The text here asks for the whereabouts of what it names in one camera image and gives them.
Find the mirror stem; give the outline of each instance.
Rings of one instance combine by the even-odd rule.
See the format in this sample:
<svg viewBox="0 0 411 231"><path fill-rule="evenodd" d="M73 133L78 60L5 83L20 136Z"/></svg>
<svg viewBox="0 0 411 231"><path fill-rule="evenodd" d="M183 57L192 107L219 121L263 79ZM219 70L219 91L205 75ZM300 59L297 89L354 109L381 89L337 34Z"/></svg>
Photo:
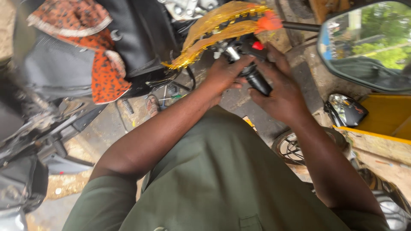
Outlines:
<svg viewBox="0 0 411 231"><path fill-rule="evenodd" d="M284 28L293 30L304 30L312 32L320 32L321 25L317 24L307 24L307 23L293 23L293 22L282 22Z"/></svg>

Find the foot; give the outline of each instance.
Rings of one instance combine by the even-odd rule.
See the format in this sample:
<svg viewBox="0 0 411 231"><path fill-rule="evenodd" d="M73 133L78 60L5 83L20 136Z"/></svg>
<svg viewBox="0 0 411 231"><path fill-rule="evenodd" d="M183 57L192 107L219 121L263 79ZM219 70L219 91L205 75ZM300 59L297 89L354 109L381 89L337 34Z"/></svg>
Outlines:
<svg viewBox="0 0 411 231"><path fill-rule="evenodd" d="M160 112L160 104L158 103L158 100L154 95L148 96L146 106L150 118Z"/></svg>

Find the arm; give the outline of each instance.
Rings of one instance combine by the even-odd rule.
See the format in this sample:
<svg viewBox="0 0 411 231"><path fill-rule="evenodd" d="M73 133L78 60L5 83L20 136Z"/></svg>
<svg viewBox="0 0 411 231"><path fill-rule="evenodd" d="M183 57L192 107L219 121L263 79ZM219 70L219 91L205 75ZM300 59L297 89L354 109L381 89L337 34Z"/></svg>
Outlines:
<svg viewBox="0 0 411 231"><path fill-rule="evenodd" d="M253 61L243 56L229 65L224 57L216 60L207 78L193 92L116 141L97 162L90 180L99 176L119 176L131 181L142 178L212 106L227 88L241 88L236 78Z"/></svg>
<svg viewBox="0 0 411 231"><path fill-rule="evenodd" d="M268 97L250 88L254 102L295 132L318 198L329 208L368 212L384 217L361 176L314 120L284 54L268 44L275 65L255 60L260 72L273 80Z"/></svg>

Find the side mirror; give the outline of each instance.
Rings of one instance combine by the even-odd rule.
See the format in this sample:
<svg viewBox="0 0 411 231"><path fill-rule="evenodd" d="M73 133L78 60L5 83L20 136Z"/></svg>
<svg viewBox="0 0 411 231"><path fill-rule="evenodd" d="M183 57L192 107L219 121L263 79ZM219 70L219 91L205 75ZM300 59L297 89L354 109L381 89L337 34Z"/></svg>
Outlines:
<svg viewBox="0 0 411 231"><path fill-rule="evenodd" d="M336 76L379 92L411 92L411 2L375 2L328 19L317 51Z"/></svg>

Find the olive green shirt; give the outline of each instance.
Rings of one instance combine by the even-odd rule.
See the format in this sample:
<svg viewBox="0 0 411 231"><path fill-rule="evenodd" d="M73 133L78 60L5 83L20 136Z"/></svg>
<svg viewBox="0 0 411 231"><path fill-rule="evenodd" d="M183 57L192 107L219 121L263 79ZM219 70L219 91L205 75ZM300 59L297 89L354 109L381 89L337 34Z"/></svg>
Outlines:
<svg viewBox="0 0 411 231"><path fill-rule="evenodd" d="M217 106L135 185L90 181L64 231L389 230L373 214L327 208L240 117Z"/></svg>

